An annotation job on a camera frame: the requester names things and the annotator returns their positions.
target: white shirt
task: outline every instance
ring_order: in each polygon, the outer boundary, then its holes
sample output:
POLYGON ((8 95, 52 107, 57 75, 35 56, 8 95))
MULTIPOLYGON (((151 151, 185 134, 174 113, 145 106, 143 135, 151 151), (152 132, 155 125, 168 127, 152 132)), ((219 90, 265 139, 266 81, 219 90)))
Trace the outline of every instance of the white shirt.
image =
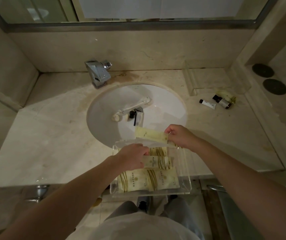
POLYGON ((167 217, 150 216, 143 212, 106 220, 91 233, 89 239, 200 240, 195 233, 167 217))

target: person's left arm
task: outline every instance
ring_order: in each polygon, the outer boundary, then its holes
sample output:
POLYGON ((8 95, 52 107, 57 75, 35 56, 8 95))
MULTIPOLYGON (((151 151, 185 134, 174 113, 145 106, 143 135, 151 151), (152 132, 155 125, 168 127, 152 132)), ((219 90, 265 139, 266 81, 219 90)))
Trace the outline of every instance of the person's left arm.
POLYGON ((141 162, 144 154, 148 154, 148 147, 142 144, 125 146, 18 218, 0 235, 0 240, 66 239, 119 174, 144 167, 141 162))

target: white oval sink basin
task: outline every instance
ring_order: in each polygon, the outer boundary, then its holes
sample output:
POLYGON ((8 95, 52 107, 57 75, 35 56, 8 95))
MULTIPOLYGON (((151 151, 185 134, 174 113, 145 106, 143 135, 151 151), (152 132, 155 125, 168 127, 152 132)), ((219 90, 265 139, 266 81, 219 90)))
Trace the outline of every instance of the white oval sink basin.
POLYGON ((186 125, 185 106, 176 95, 157 86, 137 84, 117 87, 95 98, 86 116, 92 135, 108 147, 113 147, 116 141, 135 139, 134 119, 126 121, 123 116, 120 122, 115 122, 112 116, 145 96, 150 97, 151 101, 141 106, 144 110, 144 128, 164 131, 169 124, 186 125))

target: round black coaster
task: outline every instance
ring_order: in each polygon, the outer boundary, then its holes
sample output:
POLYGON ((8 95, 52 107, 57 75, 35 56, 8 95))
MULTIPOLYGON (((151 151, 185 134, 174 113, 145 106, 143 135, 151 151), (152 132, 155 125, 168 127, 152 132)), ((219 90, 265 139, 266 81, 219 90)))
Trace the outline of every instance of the round black coaster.
POLYGON ((261 76, 261 77, 272 77, 274 76, 274 71, 272 68, 270 68, 268 65, 264 65, 264 64, 254 64, 252 66, 252 70, 253 72, 255 72, 255 74, 261 76))
POLYGON ((265 89, 276 95, 283 95, 286 93, 286 85, 279 80, 276 79, 266 79, 263 82, 263 86, 265 89))

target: marble countertop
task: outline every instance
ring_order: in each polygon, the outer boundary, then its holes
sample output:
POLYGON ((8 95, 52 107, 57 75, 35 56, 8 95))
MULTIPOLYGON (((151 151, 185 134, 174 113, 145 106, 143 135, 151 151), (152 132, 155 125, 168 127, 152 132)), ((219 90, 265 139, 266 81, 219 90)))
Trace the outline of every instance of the marble countertop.
MULTIPOLYGON (((226 80, 223 69, 197 69, 226 80)), ((199 103, 213 92, 189 96, 181 70, 111 72, 112 78, 94 89, 88 73, 46 73, 39 77, 26 106, 21 109, 0 150, 0 187, 67 183, 111 155, 86 124, 86 113, 99 94, 117 86, 151 84, 176 94, 187 109, 187 124, 196 135, 257 171, 283 170, 268 137, 244 95, 228 110, 199 103)), ((193 153, 188 161, 192 177, 213 177, 193 153)))

